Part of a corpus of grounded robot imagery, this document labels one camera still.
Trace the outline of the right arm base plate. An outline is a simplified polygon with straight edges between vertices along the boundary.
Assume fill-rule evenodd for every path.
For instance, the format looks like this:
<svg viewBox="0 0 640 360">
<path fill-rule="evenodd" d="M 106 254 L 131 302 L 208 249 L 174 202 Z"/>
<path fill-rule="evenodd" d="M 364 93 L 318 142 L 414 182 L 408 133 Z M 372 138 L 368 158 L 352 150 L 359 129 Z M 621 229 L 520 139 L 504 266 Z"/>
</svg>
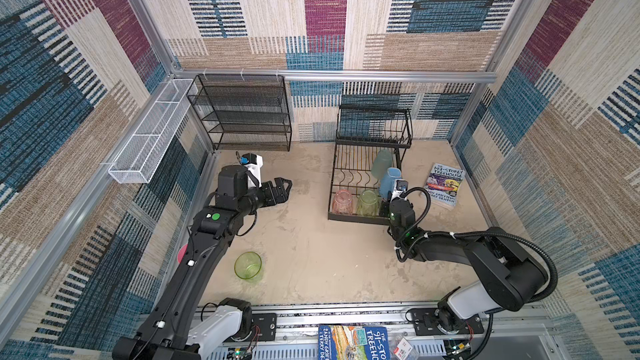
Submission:
<svg viewBox="0 0 640 360">
<path fill-rule="evenodd" d="M 460 323 L 455 322 L 452 329 L 446 329 L 440 324 L 436 315 L 436 308 L 410 308 L 406 311 L 405 319 L 413 325 L 417 336 L 453 336 L 453 335 L 483 335 L 485 328 L 480 316 L 476 315 Z"/>
</svg>

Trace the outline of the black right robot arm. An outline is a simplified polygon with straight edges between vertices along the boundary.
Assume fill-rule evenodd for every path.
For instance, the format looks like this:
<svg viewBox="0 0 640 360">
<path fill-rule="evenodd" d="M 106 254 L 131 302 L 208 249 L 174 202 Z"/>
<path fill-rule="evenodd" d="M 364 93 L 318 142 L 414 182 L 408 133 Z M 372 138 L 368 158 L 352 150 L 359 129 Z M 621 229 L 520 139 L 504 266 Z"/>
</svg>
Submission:
<svg viewBox="0 0 640 360">
<path fill-rule="evenodd" d="M 388 233 L 398 261 L 443 261 L 470 266 L 478 281 L 456 288 L 439 303 L 433 317 L 444 333 L 456 333 L 480 313 L 519 311 L 548 297 L 558 285 L 553 260 L 536 244 L 491 227 L 485 231 L 452 233 L 424 231 L 410 201 L 396 198 L 388 205 Z"/>
</svg>

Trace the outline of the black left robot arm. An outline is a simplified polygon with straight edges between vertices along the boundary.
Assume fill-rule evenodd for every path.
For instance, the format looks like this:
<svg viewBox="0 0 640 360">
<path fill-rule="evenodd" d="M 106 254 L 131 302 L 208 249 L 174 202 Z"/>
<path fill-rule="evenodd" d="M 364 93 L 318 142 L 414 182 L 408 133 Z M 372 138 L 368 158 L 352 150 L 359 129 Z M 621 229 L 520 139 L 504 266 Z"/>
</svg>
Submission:
<svg viewBox="0 0 640 360">
<path fill-rule="evenodd" d="M 262 183 L 244 164 L 225 166 L 217 189 L 193 219 L 182 260 L 163 295 L 134 337 L 121 337 L 114 359 L 204 359 L 230 338 L 248 338 L 253 330 L 249 302 L 226 298 L 212 316 L 193 326 L 204 290 L 239 235 L 244 219 L 260 208 L 286 203 L 292 181 Z"/>
</svg>

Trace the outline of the green plastic cup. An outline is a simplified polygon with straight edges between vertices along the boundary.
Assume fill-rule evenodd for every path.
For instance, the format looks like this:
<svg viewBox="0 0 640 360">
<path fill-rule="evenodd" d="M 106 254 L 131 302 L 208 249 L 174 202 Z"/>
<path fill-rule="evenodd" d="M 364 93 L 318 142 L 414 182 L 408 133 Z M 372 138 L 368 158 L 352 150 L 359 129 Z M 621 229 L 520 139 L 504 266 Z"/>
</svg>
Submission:
<svg viewBox="0 0 640 360">
<path fill-rule="evenodd" d="M 356 214 L 363 217 L 376 217 L 379 212 L 379 196 L 371 190 L 364 190 L 358 197 Z"/>
<path fill-rule="evenodd" d="M 263 268 L 261 256 L 255 252 L 245 252 L 238 256 L 234 263 L 234 272 L 242 280 L 256 278 Z"/>
</svg>

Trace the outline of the black wire dish rack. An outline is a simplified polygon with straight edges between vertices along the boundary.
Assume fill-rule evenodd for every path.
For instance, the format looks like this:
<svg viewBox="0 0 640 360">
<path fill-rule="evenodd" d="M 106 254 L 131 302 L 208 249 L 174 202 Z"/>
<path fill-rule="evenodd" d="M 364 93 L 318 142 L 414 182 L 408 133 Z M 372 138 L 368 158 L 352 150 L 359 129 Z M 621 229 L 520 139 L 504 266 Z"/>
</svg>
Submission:
<svg viewBox="0 0 640 360">
<path fill-rule="evenodd" d="M 356 214 L 359 195 L 366 189 L 378 192 L 380 181 L 371 173 L 378 152 L 393 154 L 392 168 L 402 168 L 406 151 L 413 142 L 413 125 L 407 109 L 385 106 L 345 104 L 338 110 L 332 179 L 330 183 L 328 219 L 331 221 L 385 225 L 384 217 Z M 353 195 L 353 213 L 332 213 L 333 195 L 346 189 Z"/>
</svg>

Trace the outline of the pink translucent plastic cup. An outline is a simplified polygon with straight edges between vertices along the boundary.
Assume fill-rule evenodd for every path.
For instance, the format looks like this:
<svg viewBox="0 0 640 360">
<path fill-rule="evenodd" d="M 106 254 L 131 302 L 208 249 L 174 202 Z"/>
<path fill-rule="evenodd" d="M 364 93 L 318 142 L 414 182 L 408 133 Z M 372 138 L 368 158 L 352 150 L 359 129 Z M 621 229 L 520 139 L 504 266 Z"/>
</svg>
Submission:
<svg viewBox="0 0 640 360">
<path fill-rule="evenodd" d="M 353 195 L 346 189 L 340 189 L 333 195 L 332 213 L 352 214 Z"/>
</svg>

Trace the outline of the blue white ceramic mug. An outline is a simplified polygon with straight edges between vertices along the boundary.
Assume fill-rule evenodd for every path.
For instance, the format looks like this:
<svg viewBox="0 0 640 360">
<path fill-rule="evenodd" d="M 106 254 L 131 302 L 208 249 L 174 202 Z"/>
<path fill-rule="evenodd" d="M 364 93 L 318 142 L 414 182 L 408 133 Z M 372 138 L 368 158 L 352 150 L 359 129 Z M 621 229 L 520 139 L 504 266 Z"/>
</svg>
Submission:
<svg viewBox="0 0 640 360">
<path fill-rule="evenodd" d="M 399 168 L 388 168 L 383 175 L 378 192 L 383 201 L 389 200 L 389 195 L 393 192 L 395 182 L 402 178 L 402 171 Z"/>
</svg>

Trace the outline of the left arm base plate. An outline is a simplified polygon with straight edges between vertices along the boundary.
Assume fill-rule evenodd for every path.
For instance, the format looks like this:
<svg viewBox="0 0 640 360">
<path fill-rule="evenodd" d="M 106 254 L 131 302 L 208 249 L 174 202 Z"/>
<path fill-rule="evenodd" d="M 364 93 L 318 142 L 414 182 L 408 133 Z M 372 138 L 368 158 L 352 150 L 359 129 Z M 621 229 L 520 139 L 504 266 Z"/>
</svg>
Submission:
<svg viewBox="0 0 640 360">
<path fill-rule="evenodd" d="M 251 317 L 250 335 L 245 338 L 249 342 L 274 342 L 278 326 L 276 313 L 254 313 Z"/>
</svg>

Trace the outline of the teal translucent plastic cup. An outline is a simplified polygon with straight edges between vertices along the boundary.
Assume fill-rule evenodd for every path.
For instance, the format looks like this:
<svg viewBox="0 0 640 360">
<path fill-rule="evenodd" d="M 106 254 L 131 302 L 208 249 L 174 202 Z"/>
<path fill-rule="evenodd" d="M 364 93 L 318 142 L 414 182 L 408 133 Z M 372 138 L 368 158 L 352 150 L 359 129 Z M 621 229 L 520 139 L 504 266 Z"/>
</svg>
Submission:
<svg viewBox="0 0 640 360">
<path fill-rule="evenodd" d="M 387 170 L 392 166 L 393 154 L 387 149 L 382 149 L 373 160 L 371 173 L 377 180 L 382 180 L 386 175 Z"/>
</svg>

